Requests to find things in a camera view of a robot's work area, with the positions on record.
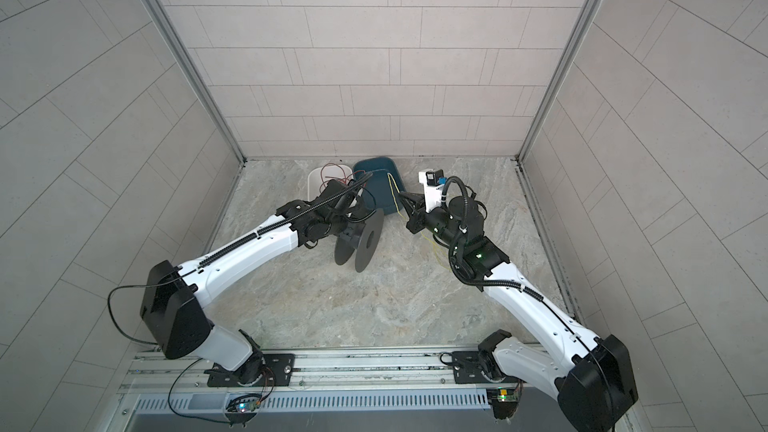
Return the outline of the dark grey cable spool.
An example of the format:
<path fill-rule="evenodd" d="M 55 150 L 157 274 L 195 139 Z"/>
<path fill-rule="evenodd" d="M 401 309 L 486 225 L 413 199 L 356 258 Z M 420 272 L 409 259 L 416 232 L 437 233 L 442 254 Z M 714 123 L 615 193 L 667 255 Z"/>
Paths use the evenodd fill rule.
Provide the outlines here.
<path fill-rule="evenodd" d="M 384 222 L 384 212 L 375 210 L 366 220 L 350 223 L 337 236 L 334 261 L 344 265 L 354 259 L 355 271 L 360 273 L 370 264 L 377 249 Z"/>

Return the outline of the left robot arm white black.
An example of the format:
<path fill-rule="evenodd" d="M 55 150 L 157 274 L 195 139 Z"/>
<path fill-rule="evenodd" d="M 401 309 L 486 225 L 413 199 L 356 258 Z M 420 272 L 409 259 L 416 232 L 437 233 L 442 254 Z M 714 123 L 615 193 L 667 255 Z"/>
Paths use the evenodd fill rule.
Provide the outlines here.
<path fill-rule="evenodd" d="M 189 355 L 208 360 L 231 382 L 252 385 L 265 372 L 265 360 L 245 332 L 234 333 L 210 320 L 205 309 L 221 293 L 268 261 L 328 236 L 350 236 L 381 226 L 383 212 L 366 208 L 367 172 L 350 183 L 332 180 L 311 201 L 293 200 L 240 238 L 199 258 L 149 272 L 139 315 L 165 357 Z"/>

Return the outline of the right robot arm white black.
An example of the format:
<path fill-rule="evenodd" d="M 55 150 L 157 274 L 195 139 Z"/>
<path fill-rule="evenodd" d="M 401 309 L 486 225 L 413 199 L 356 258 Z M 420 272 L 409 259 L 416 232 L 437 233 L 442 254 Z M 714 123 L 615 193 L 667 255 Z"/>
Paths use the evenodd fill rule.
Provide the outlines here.
<path fill-rule="evenodd" d="M 600 336 L 541 293 L 484 232 L 487 210 L 474 192 L 442 170 L 418 175 L 423 190 L 399 197 L 413 234 L 432 233 L 464 285 L 500 303 L 537 339 L 541 351 L 499 331 L 480 346 L 492 380 L 515 377 L 555 399 L 578 431 L 612 431 L 638 400 L 630 353 Z"/>

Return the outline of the white oval tray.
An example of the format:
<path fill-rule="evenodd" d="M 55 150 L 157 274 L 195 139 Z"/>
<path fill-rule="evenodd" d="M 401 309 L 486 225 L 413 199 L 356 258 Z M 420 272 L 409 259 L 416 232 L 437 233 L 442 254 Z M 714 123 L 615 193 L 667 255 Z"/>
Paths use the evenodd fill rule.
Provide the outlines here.
<path fill-rule="evenodd" d="M 312 170 L 307 177 L 308 201 L 317 198 L 332 180 L 347 184 L 352 177 L 353 171 L 349 166 L 335 162 Z"/>

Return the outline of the teal oval tray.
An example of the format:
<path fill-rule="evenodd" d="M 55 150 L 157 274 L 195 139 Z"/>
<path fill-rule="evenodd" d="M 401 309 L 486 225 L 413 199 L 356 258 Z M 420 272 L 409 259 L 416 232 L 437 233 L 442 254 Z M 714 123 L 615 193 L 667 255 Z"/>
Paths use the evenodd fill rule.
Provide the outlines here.
<path fill-rule="evenodd" d="M 363 198 L 370 209 L 382 209 L 385 215 L 397 213 L 400 208 L 397 190 L 405 190 L 395 162 L 389 157 L 375 157 L 358 161 L 353 166 L 356 179 L 366 173 L 373 176 L 366 182 Z"/>

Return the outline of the right circuit board with LED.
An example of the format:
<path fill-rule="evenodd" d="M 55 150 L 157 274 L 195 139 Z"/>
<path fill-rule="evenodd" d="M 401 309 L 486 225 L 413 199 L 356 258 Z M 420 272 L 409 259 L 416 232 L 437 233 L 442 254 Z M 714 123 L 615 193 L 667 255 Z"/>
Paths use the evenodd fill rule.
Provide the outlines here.
<path fill-rule="evenodd" d="M 515 415 L 520 402 L 518 389 L 487 389 L 486 395 L 496 420 L 511 419 Z"/>

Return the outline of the circuit board with led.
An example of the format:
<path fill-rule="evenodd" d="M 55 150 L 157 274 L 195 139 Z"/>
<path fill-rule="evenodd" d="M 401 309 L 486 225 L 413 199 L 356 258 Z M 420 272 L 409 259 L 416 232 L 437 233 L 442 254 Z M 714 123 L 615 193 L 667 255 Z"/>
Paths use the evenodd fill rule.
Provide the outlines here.
<path fill-rule="evenodd" d="M 511 419 L 515 415 L 520 402 L 518 389 L 487 389 L 486 395 L 496 420 Z"/>
<path fill-rule="evenodd" d="M 250 393 L 235 397 L 226 406 L 228 414 L 256 414 L 261 407 L 262 395 Z"/>

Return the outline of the left circuit board with LED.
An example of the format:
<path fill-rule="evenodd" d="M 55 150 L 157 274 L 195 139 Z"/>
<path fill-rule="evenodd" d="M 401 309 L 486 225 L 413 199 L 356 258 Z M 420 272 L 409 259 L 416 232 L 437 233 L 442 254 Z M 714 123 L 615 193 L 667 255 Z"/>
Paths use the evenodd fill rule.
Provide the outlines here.
<path fill-rule="evenodd" d="M 226 406 L 228 414 L 256 414 L 261 407 L 262 395 L 250 393 L 235 397 Z"/>

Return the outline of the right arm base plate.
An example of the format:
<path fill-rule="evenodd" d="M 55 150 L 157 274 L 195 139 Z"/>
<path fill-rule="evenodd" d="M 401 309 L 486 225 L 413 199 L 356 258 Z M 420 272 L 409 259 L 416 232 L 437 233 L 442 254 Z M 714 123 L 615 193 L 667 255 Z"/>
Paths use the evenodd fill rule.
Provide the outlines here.
<path fill-rule="evenodd" d="M 504 374 L 500 366 L 485 351 L 453 351 L 439 356 L 440 362 L 449 367 L 457 384 L 512 384 L 522 379 Z"/>

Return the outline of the aluminium mounting rail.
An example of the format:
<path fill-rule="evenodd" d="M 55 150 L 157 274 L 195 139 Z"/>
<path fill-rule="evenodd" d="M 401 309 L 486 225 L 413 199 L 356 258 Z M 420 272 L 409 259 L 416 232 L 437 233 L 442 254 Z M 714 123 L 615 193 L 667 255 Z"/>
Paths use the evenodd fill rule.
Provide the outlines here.
<path fill-rule="evenodd" d="M 294 354 L 290 384 L 280 391 L 319 391 L 333 389 L 440 388 L 457 384 L 449 367 L 439 356 L 453 351 L 485 351 L 501 371 L 526 384 L 557 394 L 567 375 L 578 364 L 589 361 L 579 350 L 562 363 L 556 362 L 542 347 L 524 344 L 515 338 L 502 340 L 495 347 L 384 347 L 351 349 L 267 350 L 263 354 Z M 213 362 L 193 357 L 168 360 L 160 353 L 137 354 L 118 389 L 122 393 L 161 392 L 177 384 L 182 390 L 233 391 L 246 387 L 208 387 L 204 371 Z"/>

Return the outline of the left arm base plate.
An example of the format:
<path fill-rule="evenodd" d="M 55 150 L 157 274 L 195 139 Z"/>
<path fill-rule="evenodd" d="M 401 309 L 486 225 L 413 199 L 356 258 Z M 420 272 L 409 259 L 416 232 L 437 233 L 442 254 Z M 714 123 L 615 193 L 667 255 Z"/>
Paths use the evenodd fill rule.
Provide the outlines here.
<path fill-rule="evenodd" d="M 256 353 L 235 371 L 215 363 L 204 373 L 208 387 L 288 386 L 295 361 L 294 354 Z"/>

